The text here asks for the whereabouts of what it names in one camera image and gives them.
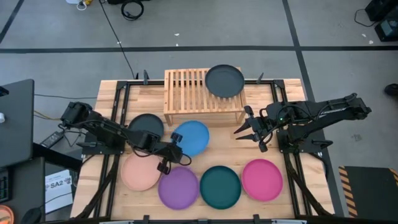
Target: pink plate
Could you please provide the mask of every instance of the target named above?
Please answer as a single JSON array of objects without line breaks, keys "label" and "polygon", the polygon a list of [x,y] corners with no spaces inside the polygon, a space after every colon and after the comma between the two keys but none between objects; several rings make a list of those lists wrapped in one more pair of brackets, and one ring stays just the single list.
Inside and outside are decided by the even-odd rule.
[{"label": "pink plate", "polygon": [[268,202],[278,197],[282,191],[282,174],[272,162],[255,159],[244,167],[242,184],[243,189],[250,197]]}]

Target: concrete floor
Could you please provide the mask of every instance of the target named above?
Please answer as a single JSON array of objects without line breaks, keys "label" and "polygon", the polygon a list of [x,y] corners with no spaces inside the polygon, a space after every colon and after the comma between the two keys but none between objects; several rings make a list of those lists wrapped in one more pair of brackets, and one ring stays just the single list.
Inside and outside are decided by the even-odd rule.
[{"label": "concrete floor", "polygon": [[[355,10],[364,8],[368,2],[288,0],[300,45],[398,45],[382,43],[373,28],[354,23]],[[16,5],[17,1],[0,0],[0,30]],[[294,46],[280,0],[153,0],[144,5],[144,15],[134,22],[124,20],[117,6],[104,5],[124,47]],[[359,14],[358,20],[370,23],[365,14]],[[0,53],[2,49],[95,47],[119,47],[98,1],[93,1],[85,11],[77,11],[65,0],[24,1],[3,40],[0,39]],[[126,55],[135,73],[142,74],[146,69],[151,79],[162,78],[165,69],[212,67],[221,63],[240,66],[246,78],[257,78],[262,72],[264,78],[303,78],[293,48]],[[325,129],[325,137],[335,142],[329,147],[334,170],[341,165],[398,170],[398,102],[382,92],[386,85],[397,82],[397,58],[398,51],[385,50],[303,52],[317,101],[356,92],[373,110],[364,121],[344,121]],[[119,52],[0,54],[0,68],[0,85],[33,78],[36,93],[71,97],[96,96],[104,79],[132,78]],[[67,103],[68,100],[35,97],[35,109],[54,118],[63,113]],[[57,130],[57,122],[39,118],[34,122],[35,142]],[[360,135],[362,140],[356,141],[354,135]],[[70,138],[74,140],[75,135],[70,134]],[[70,149],[63,140],[54,149],[67,153],[77,147]],[[48,215],[47,220],[67,218],[68,209]]]}]

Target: wooden table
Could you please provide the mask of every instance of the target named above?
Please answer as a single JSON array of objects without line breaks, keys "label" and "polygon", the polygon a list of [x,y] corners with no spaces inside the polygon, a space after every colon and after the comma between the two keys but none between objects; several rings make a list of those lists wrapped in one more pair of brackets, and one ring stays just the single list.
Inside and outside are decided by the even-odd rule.
[{"label": "wooden table", "polygon": [[[95,111],[110,118],[114,100],[117,80],[106,80],[101,82]],[[285,80],[287,98],[289,101],[305,100],[301,81],[299,79]],[[244,87],[248,105],[252,106],[255,116],[259,109],[272,103],[271,88],[269,85],[246,85]],[[124,90],[122,90],[116,121],[120,121],[121,107]],[[240,134],[233,132],[240,126],[236,124],[235,115],[211,114],[211,115],[181,115],[175,116],[175,124],[171,127],[166,125],[163,115],[164,87],[162,85],[133,86],[130,89],[129,103],[127,106],[126,124],[142,113],[157,115],[165,123],[165,136],[163,141],[169,141],[172,131],[182,122],[197,119],[204,122],[210,131],[210,141],[203,154],[193,158],[191,168],[200,179],[201,175],[210,167],[217,165],[228,166],[239,176],[244,166],[253,159],[263,158],[272,161],[281,171],[284,178],[284,186],[281,194],[271,202],[258,202],[242,190],[239,201],[233,207],[226,210],[217,210],[208,206],[201,197],[186,210],[171,210],[164,206],[157,193],[157,184],[151,189],[143,192],[129,190],[121,181],[120,172],[116,182],[114,204],[111,218],[113,220],[142,220],[144,215],[150,215],[151,220],[186,220],[186,219],[251,219],[253,214],[259,214],[260,218],[293,218],[289,185],[283,155],[279,152],[277,138],[273,138],[267,145],[269,150],[261,153],[257,143],[245,140],[235,140],[236,137],[249,134],[246,130]],[[132,153],[126,145],[126,152],[121,156],[119,170],[127,156]],[[302,154],[302,165],[307,187],[315,198],[326,210],[333,213],[331,197],[323,171],[322,162]],[[80,179],[76,190],[71,217],[78,215],[85,205],[90,201],[97,191],[100,179],[103,156],[95,156],[81,169]],[[297,197],[300,211],[304,213],[302,196],[297,188]],[[100,215],[105,214],[108,192],[103,196]]]}]

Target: blue plate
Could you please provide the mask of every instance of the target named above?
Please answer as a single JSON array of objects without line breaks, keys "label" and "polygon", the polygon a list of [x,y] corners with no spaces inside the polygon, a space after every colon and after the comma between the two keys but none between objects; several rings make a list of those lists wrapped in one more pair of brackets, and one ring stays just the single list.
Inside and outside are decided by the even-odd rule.
[{"label": "blue plate", "polygon": [[209,143],[209,130],[199,121],[184,122],[174,132],[182,135],[177,145],[190,157],[203,152]]}]

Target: black monitor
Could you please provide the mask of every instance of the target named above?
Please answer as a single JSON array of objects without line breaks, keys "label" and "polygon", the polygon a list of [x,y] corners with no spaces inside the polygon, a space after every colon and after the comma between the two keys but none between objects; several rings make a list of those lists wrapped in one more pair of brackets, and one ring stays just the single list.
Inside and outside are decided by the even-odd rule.
[{"label": "black monitor", "polygon": [[2,86],[8,91],[0,97],[0,168],[32,158],[34,81],[23,80]]}]

